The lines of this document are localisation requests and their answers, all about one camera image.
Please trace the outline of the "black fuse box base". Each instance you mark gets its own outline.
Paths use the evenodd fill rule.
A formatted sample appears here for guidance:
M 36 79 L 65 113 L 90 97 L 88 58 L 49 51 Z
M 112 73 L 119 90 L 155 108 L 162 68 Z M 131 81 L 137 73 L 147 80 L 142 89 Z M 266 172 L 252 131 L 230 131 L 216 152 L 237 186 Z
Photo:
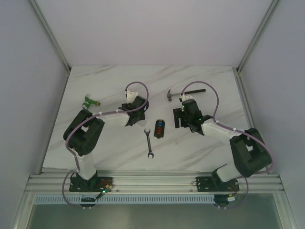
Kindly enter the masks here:
M 162 119 L 158 119 L 155 122 L 155 128 L 154 128 L 154 137 L 157 139 L 163 138 L 165 132 L 165 121 Z

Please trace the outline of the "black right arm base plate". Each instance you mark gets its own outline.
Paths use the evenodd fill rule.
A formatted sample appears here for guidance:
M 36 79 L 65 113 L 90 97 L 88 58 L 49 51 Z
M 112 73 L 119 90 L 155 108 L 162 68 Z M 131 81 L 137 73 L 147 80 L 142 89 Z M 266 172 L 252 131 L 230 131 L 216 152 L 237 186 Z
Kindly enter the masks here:
M 198 192 L 237 192 L 240 190 L 237 179 L 223 182 L 217 177 L 196 177 L 195 181 Z

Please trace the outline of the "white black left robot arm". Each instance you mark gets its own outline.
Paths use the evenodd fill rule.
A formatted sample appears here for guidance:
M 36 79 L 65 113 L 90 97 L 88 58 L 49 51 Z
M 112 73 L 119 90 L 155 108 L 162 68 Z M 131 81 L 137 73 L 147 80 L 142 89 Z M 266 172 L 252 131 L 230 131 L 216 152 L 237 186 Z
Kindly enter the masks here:
M 64 132 L 65 145 L 74 157 L 76 172 L 81 177 L 80 186 L 87 192 L 97 188 L 97 171 L 93 163 L 92 151 L 96 147 L 103 129 L 132 126 L 145 119 L 149 107 L 147 99 L 137 95 L 128 103 L 112 112 L 93 114 L 81 110 Z

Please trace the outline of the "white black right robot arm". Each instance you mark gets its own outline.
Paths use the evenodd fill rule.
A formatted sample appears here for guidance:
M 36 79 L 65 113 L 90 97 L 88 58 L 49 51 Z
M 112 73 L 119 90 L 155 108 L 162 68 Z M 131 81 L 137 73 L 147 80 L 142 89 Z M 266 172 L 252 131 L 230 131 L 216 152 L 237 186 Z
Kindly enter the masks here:
M 188 99 L 181 108 L 173 109 L 175 128 L 188 127 L 192 133 L 209 136 L 228 144 L 233 162 L 215 169 L 209 177 L 201 178 L 200 185 L 208 191 L 230 191 L 229 186 L 239 177 L 250 177 L 272 164 L 270 153 L 255 128 L 244 131 L 225 127 L 211 115 L 202 115 L 197 102 Z

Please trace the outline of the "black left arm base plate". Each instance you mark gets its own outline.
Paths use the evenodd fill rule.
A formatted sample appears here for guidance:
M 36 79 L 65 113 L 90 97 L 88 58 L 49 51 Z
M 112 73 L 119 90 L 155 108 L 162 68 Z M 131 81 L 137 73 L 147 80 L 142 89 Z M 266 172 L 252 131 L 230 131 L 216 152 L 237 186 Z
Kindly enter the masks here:
M 70 192 L 101 192 L 106 189 L 106 186 L 113 184 L 112 177 L 92 177 L 90 180 L 85 180 L 80 176 L 70 178 Z

